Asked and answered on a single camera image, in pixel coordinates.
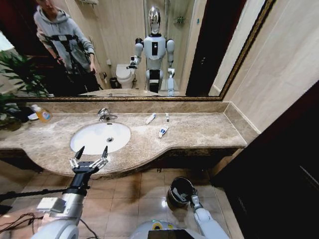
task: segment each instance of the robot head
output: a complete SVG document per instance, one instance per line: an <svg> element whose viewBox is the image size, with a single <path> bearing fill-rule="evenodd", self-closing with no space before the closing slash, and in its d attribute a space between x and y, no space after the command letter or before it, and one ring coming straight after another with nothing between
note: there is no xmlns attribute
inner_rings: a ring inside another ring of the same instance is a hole
<svg viewBox="0 0 319 239"><path fill-rule="evenodd" d="M158 34L160 30L160 10L152 6L149 12L149 22L152 34Z"/></svg>

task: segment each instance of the hood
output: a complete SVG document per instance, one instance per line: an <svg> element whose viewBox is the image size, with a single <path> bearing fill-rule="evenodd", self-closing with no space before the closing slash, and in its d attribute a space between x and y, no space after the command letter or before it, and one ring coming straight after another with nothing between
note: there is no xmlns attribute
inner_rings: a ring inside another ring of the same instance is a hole
<svg viewBox="0 0 319 239"><path fill-rule="evenodd" d="M37 12L40 14L41 18L42 18L44 21L49 22L49 23L62 23L62 22L67 21L67 19L70 18L70 15L67 14L64 10L62 10L62 9L60 9L60 8L58 8L58 7L56 7L56 9L58 10L58 15L57 15L57 17L56 17L56 19L55 19L54 21L50 21L50 20L45 16L45 14L44 14L44 12L43 12L43 9L42 9L40 6L38 6L36 10L37 10Z"/></svg>

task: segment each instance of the yellow bottle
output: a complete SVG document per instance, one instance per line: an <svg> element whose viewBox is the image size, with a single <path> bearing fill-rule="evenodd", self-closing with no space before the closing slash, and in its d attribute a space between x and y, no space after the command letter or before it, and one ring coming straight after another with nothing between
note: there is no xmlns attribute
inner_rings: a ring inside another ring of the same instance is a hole
<svg viewBox="0 0 319 239"><path fill-rule="evenodd" d="M46 123L52 118L52 114L49 111L39 107L38 105L32 105L31 107L42 122Z"/></svg>

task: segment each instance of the toilet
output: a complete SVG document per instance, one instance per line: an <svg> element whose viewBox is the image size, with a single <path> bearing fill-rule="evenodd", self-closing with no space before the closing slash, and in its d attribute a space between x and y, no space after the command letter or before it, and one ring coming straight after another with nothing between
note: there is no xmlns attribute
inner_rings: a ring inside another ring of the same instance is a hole
<svg viewBox="0 0 319 239"><path fill-rule="evenodd" d="M126 69L128 64L118 64L116 67L116 77L122 89L131 89L135 78L135 69Z"/></svg>

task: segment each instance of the humanoid robot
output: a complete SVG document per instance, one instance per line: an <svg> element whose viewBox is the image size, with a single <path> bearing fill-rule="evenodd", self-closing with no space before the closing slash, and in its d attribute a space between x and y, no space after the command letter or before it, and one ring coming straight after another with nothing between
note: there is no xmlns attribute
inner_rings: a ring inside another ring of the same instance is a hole
<svg viewBox="0 0 319 239"><path fill-rule="evenodd" d="M95 162L78 161L83 151L84 147L70 159L75 175L71 185L63 192L62 199L43 198L38 205L37 209L46 212L47 218L53 221L40 228L32 239L78 239L77 226L82 216L83 199L89 188L88 181L92 174L108 163L107 147L101 158ZM202 235L190 229L179 229L169 222L153 220L139 225L129 239L229 239L209 211L203 208L197 193L191 195L188 200Z"/></svg>
<svg viewBox="0 0 319 239"><path fill-rule="evenodd" d="M144 53L147 59L146 71L146 87L147 90L158 93L161 88L163 80L163 71L161 70L161 63L167 51L168 73L167 80L168 96L174 95L174 74L175 69L172 68L174 61L175 43L172 39L166 41L159 33L160 30L160 10L152 6L149 12L149 23L151 27L151 34L142 40L137 38L135 40L135 56L131 57L130 65L127 68L137 69L141 62L141 55Z"/></svg>

